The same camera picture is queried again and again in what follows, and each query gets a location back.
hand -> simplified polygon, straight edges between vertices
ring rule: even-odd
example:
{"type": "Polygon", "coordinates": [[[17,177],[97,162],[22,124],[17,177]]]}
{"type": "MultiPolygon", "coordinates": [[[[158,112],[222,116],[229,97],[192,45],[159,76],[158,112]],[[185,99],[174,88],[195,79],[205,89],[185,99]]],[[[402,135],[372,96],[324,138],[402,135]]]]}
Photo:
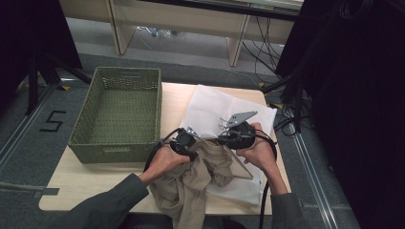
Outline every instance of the hand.
{"type": "MultiPolygon", "coordinates": [[[[262,135],[262,125],[260,123],[252,123],[251,126],[256,130],[256,135],[262,135]]],[[[287,186],[284,183],[280,170],[274,158],[273,151],[270,145],[264,139],[256,137],[255,142],[250,148],[237,150],[237,156],[245,158],[244,164],[252,163],[261,169],[266,177],[272,195],[282,195],[288,192],[287,186]]]]}
{"type": "MultiPolygon", "coordinates": [[[[260,123],[256,122],[250,125],[257,130],[256,135],[266,137],[266,135],[261,132],[263,129],[260,123]]],[[[270,145],[264,139],[259,137],[256,137],[255,142],[250,148],[237,150],[236,155],[245,158],[244,164],[250,162],[262,171],[277,166],[270,145]]]]}
{"type": "Polygon", "coordinates": [[[176,166],[189,161],[190,157],[177,154],[168,144],[165,144],[158,149],[149,168],[139,175],[139,178],[143,183],[149,185],[157,178],[173,170],[176,166]]]}

crumpled fabric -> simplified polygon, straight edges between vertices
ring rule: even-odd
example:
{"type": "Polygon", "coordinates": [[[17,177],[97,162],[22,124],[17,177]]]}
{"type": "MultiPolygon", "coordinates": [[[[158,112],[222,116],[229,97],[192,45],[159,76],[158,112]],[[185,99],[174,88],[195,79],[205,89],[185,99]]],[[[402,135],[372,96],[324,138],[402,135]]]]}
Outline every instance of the crumpled fabric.
{"type": "Polygon", "coordinates": [[[199,156],[176,167],[150,185],[158,208],[173,220],[173,228],[203,228],[205,187],[214,183],[224,187],[233,176],[232,155],[208,140],[198,140],[189,151],[199,156]]]}

table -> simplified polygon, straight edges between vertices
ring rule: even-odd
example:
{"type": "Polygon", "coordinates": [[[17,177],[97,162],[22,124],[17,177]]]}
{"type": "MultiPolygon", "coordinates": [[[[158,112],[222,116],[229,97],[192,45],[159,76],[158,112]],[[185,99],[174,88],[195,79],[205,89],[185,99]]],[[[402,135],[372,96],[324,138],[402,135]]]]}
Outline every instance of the table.
{"type": "MultiPolygon", "coordinates": [[[[162,83],[162,109],[160,134],[168,135],[178,128],[185,114],[189,100],[196,85],[162,83]]],[[[240,97],[252,102],[266,105],[260,91],[215,88],[223,93],[240,97]]],[[[278,155],[277,164],[282,177],[290,191],[283,158],[278,155]]],[[[43,196],[39,207],[44,211],[69,211],[79,202],[96,194],[113,188],[131,173],[139,175],[144,163],[109,163],[109,164],[81,164],[73,151],[67,147],[53,173],[48,188],[59,188],[57,196],[43,196]]],[[[266,214],[271,214],[269,197],[266,202],[266,214]]],[[[152,194],[138,203],[130,212],[133,213],[159,213],[152,194]]],[[[207,194],[206,210],[212,215],[258,215],[260,205],[252,205],[237,200],[219,198],[207,194]]]]}

dark gray sleeve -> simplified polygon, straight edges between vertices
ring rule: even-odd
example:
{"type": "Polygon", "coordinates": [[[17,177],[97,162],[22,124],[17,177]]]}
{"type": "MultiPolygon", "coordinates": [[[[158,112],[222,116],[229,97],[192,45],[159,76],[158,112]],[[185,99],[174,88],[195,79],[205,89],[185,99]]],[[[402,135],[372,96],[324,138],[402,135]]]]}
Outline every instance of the dark gray sleeve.
{"type": "Polygon", "coordinates": [[[131,174],[110,191],[79,203],[49,228],[118,228],[148,194],[139,177],[131,174]]]}
{"type": "Polygon", "coordinates": [[[271,196],[271,206],[273,209],[271,229],[310,228],[295,194],[271,196]]]}

green plastic basket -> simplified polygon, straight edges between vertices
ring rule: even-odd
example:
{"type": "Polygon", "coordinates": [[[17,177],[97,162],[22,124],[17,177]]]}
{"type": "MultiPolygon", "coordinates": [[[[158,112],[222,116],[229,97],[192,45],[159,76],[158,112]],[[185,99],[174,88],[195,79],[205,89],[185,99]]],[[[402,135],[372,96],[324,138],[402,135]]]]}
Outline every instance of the green plastic basket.
{"type": "Polygon", "coordinates": [[[144,162],[160,115],[159,69],[99,67],[68,146],[85,164],[144,162]]]}

